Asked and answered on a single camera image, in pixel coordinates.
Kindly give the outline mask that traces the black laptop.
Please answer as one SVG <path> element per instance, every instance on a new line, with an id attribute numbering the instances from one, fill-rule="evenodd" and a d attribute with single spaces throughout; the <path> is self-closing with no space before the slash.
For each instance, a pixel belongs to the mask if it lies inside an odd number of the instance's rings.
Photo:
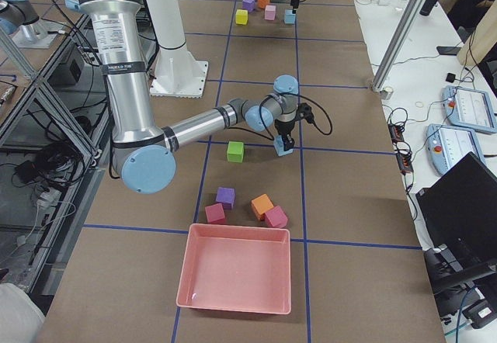
<path id="1" fill-rule="evenodd" d="M 416 199 L 435 245 L 464 243 L 482 260 L 496 256 L 496 176 L 474 153 Z"/>

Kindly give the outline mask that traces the left purple foam block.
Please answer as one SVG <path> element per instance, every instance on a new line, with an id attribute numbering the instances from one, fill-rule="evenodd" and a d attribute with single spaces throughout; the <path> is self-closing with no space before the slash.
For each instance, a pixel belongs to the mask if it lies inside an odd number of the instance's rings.
<path id="1" fill-rule="evenodd" d="M 247 12 L 253 12 L 255 9 L 255 0 L 242 0 L 242 8 Z"/>

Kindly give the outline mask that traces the dark red foam block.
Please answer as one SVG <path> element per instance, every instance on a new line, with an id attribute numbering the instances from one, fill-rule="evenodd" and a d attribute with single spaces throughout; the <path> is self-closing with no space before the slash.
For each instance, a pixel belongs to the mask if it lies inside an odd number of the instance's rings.
<path id="1" fill-rule="evenodd" d="M 205 206 L 204 211 L 208 224 L 226 224 L 224 207 L 221 203 Z"/>

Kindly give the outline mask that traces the right orange foam block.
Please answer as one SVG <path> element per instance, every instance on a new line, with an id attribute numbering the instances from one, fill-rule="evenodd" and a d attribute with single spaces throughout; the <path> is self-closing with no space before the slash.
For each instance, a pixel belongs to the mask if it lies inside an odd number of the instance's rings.
<path id="1" fill-rule="evenodd" d="M 252 212 L 259 221 L 264 221 L 264 215 L 274 207 L 273 202 L 267 194 L 255 197 L 251 200 Z"/>

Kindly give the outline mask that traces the teach pendant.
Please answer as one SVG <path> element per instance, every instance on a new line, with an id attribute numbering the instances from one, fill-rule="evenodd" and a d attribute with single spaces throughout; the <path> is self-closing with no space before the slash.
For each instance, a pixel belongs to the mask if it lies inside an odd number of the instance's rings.
<path id="1" fill-rule="evenodd" d="M 447 173 L 469 153 L 485 165 L 484 153 L 474 130 L 431 123 L 426 131 L 426 141 L 433 166 L 440 175 Z"/>
<path id="2" fill-rule="evenodd" d="M 496 115 L 487 92 L 448 85 L 442 91 L 442 101 L 452 125 L 496 133 Z"/>

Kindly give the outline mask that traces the left orange foam block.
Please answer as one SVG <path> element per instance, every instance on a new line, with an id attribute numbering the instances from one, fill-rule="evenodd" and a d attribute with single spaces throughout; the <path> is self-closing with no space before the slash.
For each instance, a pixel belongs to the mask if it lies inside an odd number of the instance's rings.
<path id="1" fill-rule="evenodd" d="M 270 4 L 270 0 L 257 0 L 257 6 L 260 9 L 265 9 L 267 5 Z"/>

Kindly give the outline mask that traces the far teach pendant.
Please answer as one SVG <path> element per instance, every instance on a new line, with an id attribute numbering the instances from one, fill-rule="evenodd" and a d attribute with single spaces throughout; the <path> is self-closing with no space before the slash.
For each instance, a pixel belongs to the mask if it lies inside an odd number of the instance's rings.
<path id="1" fill-rule="evenodd" d="M 442 91 L 442 101 L 452 125 L 496 133 L 496 115 L 487 92 L 448 85 Z"/>

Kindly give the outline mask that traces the light blue foam block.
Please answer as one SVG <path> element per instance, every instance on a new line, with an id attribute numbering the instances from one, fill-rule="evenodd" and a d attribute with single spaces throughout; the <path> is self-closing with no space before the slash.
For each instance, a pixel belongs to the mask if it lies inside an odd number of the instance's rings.
<path id="1" fill-rule="evenodd" d="M 297 14 L 293 9 L 286 9 L 284 11 L 284 23 L 286 25 L 294 25 L 296 22 Z"/>
<path id="2" fill-rule="evenodd" d="M 284 149 L 283 139 L 280 135 L 277 135 L 275 137 L 275 139 L 273 141 L 273 146 L 274 146 L 275 151 L 279 157 L 283 157 L 285 155 L 292 154 L 294 152 L 293 148 L 288 149 L 288 150 Z"/>

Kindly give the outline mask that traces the near teach pendant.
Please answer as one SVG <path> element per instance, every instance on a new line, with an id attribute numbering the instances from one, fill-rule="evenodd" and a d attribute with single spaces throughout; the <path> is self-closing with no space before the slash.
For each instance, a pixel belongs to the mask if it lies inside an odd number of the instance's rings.
<path id="1" fill-rule="evenodd" d="M 484 153 L 474 130 L 431 123 L 426 131 L 426 141 L 433 166 L 440 175 L 447 173 L 469 153 L 485 165 Z"/>

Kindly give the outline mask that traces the magenta foam block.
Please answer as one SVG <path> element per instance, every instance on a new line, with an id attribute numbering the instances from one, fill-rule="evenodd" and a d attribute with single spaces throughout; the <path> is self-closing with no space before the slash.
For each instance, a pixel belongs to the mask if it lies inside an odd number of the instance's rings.
<path id="1" fill-rule="evenodd" d="M 274 206 L 263 216 L 267 227 L 285 228 L 288 225 L 288 217 L 281 206 Z"/>

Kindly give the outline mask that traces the orange foam block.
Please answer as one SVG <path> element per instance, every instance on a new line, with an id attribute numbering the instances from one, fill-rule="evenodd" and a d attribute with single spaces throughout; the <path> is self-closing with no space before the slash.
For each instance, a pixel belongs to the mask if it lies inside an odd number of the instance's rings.
<path id="1" fill-rule="evenodd" d="M 257 0 L 257 6 L 260 9 L 265 9 L 267 5 L 270 4 L 270 0 Z"/>
<path id="2" fill-rule="evenodd" d="M 264 221 L 264 215 L 274 207 L 273 202 L 267 194 L 255 197 L 251 200 L 252 212 L 259 221 Z"/>

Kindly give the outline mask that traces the yellow foam block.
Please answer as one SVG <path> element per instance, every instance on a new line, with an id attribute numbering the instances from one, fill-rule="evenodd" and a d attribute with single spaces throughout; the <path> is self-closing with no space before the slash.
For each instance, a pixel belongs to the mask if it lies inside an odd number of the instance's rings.
<path id="1" fill-rule="evenodd" d="M 246 26 L 249 21 L 249 11 L 246 9 L 237 9 L 235 12 L 235 24 Z"/>

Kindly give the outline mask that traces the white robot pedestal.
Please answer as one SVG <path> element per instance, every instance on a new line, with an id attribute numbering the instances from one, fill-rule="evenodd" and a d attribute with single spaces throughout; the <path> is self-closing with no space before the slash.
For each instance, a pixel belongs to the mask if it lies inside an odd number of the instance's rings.
<path id="1" fill-rule="evenodd" d="M 156 57 L 151 94 L 200 98 L 208 63 L 189 52 L 178 0 L 146 0 L 159 52 Z"/>

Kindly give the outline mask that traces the pink foam block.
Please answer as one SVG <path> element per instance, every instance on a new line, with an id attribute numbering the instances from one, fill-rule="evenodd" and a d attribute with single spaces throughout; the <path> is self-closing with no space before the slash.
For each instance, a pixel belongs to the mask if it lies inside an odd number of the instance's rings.
<path id="1" fill-rule="evenodd" d="M 276 18 L 276 6 L 267 5 L 264 9 L 264 20 L 274 21 Z"/>

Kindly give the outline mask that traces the green foam block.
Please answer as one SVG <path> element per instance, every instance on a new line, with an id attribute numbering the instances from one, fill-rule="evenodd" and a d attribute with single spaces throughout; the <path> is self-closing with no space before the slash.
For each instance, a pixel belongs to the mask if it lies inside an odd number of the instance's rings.
<path id="1" fill-rule="evenodd" d="M 226 152 L 227 160 L 233 163 L 242 163 L 245 154 L 245 145 L 241 141 L 229 141 Z"/>

